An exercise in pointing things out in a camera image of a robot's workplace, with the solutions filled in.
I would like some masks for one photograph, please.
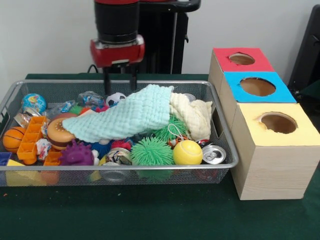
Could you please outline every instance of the red box top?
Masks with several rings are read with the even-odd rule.
[[[214,48],[223,72],[274,72],[260,48]]]

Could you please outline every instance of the round hole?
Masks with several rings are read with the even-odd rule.
[[[231,56],[229,56],[229,59],[231,62],[238,65],[251,65],[256,62],[256,60],[252,56],[241,52],[232,54]]]
[[[280,112],[265,114],[261,118],[261,122],[264,123],[267,129],[282,134],[293,133],[298,127],[292,117]]]
[[[269,81],[259,77],[248,77],[240,82],[241,87],[248,94],[265,97],[273,94],[276,87]]]

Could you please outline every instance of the light blue towel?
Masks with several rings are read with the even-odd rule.
[[[87,143],[102,139],[120,140],[158,130],[169,124],[173,89],[173,86],[150,84],[105,112],[68,118],[62,125],[77,139]]]

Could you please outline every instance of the metal basket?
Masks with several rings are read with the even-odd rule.
[[[111,81],[112,91],[131,94],[129,81]],[[174,86],[175,93],[188,93],[203,101],[213,101],[210,140],[227,153],[217,165],[170,166],[0,166],[0,186],[83,186],[141,184],[218,184],[230,168],[237,165],[238,153],[228,129],[215,88],[207,81],[141,80],[137,90],[148,84]],[[77,99],[78,94],[94,91],[104,96],[102,80],[23,80],[11,86],[0,104],[0,152],[5,152],[2,136],[18,124],[14,116],[20,111],[23,97],[29,93],[42,95],[48,107]],[[12,159],[19,161],[16,155]]]

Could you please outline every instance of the stacked wooden boxes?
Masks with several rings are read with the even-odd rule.
[[[301,199],[320,160],[320,134],[258,48],[214,48],[215,86],[239,152],[241,200]]]

